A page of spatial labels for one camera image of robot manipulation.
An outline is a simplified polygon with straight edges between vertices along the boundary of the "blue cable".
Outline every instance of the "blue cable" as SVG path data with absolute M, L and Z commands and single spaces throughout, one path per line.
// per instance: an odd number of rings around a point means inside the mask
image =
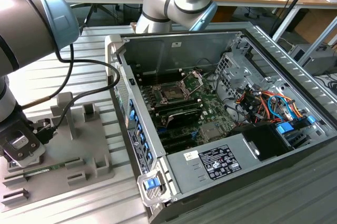
M 273 111 L 272 108 L 271 108 L 270 102 L 271 102 L 271 98 L 272 98 L 272 97 L 270 97 L 269 100 L 268 100 L 268 109 L 269 109 L 269 111 L 270 111 L 274 116 L 279 117 L 279 118 L 281 119 L 281 121 L 283 121 L 283 118 L 282 118 L 279 114 L 274 113 L 274 111 Z
M 291 110 L 291 108 L 290 108 L 288 102 L 285 100 L 285 98 L 283 98 L 283 97 L 281 97 L 281 96 L 279 96 L 279 95 L 271 96 L 271 97 L 269 98 L 269 100 L 268 100 L 268 108 L 269 108 L 270 112 L 271 112 L 273 115 L 279 117 L 279 118 L 283 121 L 282 117 L 281 117 L 280 115 L 274 113 L 274 111 L 273 111 L 272 108 L 271 108 L 271 99 L 272 99 L 273 97 L 277 97 L 277 98 L 279 98 L 280 100 L 282 100 L 282 101 L 285 103 L 285 105 L 286 105 L 286 107 L 287 107 L 287 109 L 288 109 L 290 115 L 291 115 L 293 118 L 298 119 L 298 116 Z

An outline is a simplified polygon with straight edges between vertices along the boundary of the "cable connector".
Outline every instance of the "cable connector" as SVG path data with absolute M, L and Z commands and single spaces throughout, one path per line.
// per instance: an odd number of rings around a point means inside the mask
M 55 127 L 43 128 L 37 132 L 35 136 L 42 144 L 48 144 L 49 141 L 54 137 L 55 131 Z

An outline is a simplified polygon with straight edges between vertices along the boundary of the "white sticker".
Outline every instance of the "white sticker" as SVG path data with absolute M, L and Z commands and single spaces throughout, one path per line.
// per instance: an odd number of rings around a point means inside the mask
M 235 168 L 236 166 L 239 166 L 239 164 L 238 163 L 232 164 L 232 168 Z
M 180 47 L 180 46 L 181 46 L 181 42 L 172 43 L 172 48 L 174 48 L 174 47 Z
M 184 153 L 184 157 L 185 157 L 186 161 L 192 160 L 194 158 L 198 158 L 199 157 L 198 151 L 194 150 L 194 151 L 191 151 L 191 152 Z

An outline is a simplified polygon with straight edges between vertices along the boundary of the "green circuit board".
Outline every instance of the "green circuit board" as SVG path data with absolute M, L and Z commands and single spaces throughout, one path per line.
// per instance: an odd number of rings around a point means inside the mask
M 206 79 L 202 78 L 201 81 L 202 86 L 200 86 L 200 79 L 197 79 L 193 75 L 189 75 L 183 80 L 185 90 L 187 89 L 191 93 L 188 97 L 183 96 L 184 92 L 181 91 L 182 85 L 180 82 L 141 87 L 141 92 L 149 106 L 149 111 L 151 111 L 151 106 L 153 107 L 154 104 L 164 108 L 168 104 L 176 104 L 182 100 L 200 99 L 200 102 L 197 104 L 186 105 L 179 110 L 170 112 L 173 114 L 181 113 L 184 110 L 193 111 L 198 109 L 200 113 L 201 110 L 198 120 L 192 123 L 186 121 L 178 127 L 169 129 L 161 121 L 167 114 L 152 113 L 153 123 L 168 153 L 182 149 L 179 147 L 175 148 L 175 146 L 191 148 L 222 139 L 235 127 L 234 121 L 224 109 L 222 101 L 213 91 L 212 86 Z

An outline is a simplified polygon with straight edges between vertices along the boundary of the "electronic equipment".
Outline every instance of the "electronic equipment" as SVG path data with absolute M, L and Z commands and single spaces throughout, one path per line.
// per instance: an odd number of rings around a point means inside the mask
M 337 109 L 332 96 L 257 27 L 109 39 L 106 58 L 122 76 L 114 107 L 151 223 L 291 166 L 337 136 L 324 108 Z
M 323 75 L 326 71 L 336 73 L 336 53 L 335 50 L 327 44 L 321 44 L 316 51 L 310 54 L 309 58 L 305 61 L 302 60 L 302 56 L 310 46 L 311 44 L 298 44 L 290 50 L 289 55 L 313 76 Z

